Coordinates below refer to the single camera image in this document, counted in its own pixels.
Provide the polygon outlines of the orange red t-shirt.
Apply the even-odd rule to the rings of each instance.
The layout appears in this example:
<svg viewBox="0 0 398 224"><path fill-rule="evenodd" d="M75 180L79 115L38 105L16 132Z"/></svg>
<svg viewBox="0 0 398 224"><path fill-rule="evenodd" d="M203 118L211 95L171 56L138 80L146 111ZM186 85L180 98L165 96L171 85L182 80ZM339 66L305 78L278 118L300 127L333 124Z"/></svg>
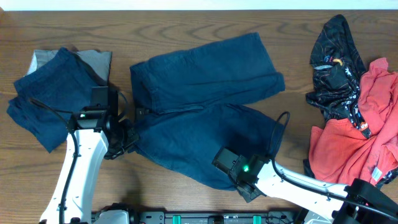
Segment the orange red t-shirt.
<svg viewBox="0 0 398 224"><path fill-rule="evenodd" d="M375 167L382 171L379 181L397 168L397 72L388 66L379 58L361 77L358 106L370 138L346 118L331 119L323 129L312 127L308 158L316 179L350 185L359 178L376 185Z"/></svg>

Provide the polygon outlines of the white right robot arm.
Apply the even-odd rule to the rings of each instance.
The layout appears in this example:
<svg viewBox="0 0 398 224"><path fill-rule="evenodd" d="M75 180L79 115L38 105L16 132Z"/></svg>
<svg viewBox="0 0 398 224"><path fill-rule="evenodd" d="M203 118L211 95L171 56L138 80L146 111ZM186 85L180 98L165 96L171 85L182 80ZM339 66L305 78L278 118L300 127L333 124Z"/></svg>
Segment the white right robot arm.
<svg viewBox="0 0 398 224"><path fill-rule="evenodd" d="M266 195L290 201L328 223L397 223L397 203L361 179L350 185L322 182L260 156L236 156L227 174L247 202Z"/></svg>

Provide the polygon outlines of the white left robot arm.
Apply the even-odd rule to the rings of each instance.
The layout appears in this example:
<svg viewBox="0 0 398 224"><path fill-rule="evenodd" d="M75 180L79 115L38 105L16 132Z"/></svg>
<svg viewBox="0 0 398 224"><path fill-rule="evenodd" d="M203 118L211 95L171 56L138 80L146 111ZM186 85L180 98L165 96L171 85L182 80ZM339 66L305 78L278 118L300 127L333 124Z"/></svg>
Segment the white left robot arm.
<svg viewBox="0 0 398 224"><path fill-rule="evenodd" d="M98 173L104 160L123 155L137 141L132 122L109 111L81 111L68 123L67 150L50 202L40 217L44 224L135 223L136 214L114 203L92 212Z"/></svg>

